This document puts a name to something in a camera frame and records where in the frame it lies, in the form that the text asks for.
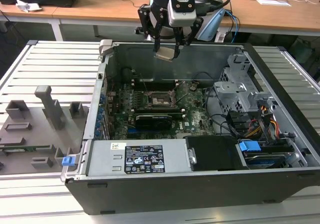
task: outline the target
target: motherboard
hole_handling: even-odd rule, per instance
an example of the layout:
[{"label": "motherboard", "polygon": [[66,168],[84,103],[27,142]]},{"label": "motherboard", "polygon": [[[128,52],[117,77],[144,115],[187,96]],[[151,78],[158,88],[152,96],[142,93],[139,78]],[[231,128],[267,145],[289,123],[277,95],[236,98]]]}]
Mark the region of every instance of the motherboard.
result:
[{"label": "motherboard", "polygon": [[108,92],[111,139],[182,139],[213,135],[205,110],[206,88],[181,81],[118,84]]}]

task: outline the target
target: aluminum extrusion table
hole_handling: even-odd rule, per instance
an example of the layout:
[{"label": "aluminum extrusion table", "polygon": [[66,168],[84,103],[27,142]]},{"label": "aluminum extrusion table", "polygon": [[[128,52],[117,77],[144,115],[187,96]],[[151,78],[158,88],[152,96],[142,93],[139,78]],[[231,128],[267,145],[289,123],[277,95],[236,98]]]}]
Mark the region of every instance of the aluminum extrusion table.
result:
[{"label": "aluminum extrusion table", "polygon": [[[90,106],[99,43],[39,41],[27,45],[0,81],[0,123],[10,100],[41,106],[33,93],[51,85],[63,106]],[[286,52],[255,47],[305,116],[320,133],[320,87]],[[60,173],[0,176],[1,223],[318,223],[320,187],[308,187],[278,204],[89,216],[61,182]]]}]

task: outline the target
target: power supply label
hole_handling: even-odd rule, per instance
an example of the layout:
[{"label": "power supply label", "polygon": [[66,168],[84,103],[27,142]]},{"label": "power supply label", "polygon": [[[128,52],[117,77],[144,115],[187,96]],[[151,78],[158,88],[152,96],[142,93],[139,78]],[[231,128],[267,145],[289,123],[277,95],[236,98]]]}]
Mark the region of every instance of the power supply label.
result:
[{"label": "power supply label", "polygon": [[162,145],[126,146],[125,148],[126,174],[165,172]]}]

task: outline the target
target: blue drive latch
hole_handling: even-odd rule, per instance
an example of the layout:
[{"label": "blue drive latch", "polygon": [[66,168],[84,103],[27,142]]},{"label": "blue drive latch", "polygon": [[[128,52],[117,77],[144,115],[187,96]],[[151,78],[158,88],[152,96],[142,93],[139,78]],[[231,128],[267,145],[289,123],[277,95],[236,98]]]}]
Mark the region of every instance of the blue drive latch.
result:
[{"label": "blue drive latch", "polygon": [[255,140],[246,140],[239,143],[241,151],[261,151],[259,143]]}]

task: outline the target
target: blue cable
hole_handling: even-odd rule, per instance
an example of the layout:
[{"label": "blue cable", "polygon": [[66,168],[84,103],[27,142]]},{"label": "blue cable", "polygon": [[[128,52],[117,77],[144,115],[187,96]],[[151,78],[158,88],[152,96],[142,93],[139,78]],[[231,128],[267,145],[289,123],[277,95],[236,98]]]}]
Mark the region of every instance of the blue cable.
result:
[{"label": "blue cable", "polygon": [[238,31],[239,31],[239,29],[238,29],[238,23],[237,23],[237,19],[236,19],[236,17],[233,15],[233,14],[231,14],[229,11],[226,11],[226,13],[235,21],[235,35],[234,35],[234,37],[233,37],[233,39],[232,39],[232,41],[231,41],[231,43],[233,43],[234,41],[235,41],[235,39],[236,39],[236,36],[237,36],[237,33],[238,33]]}]

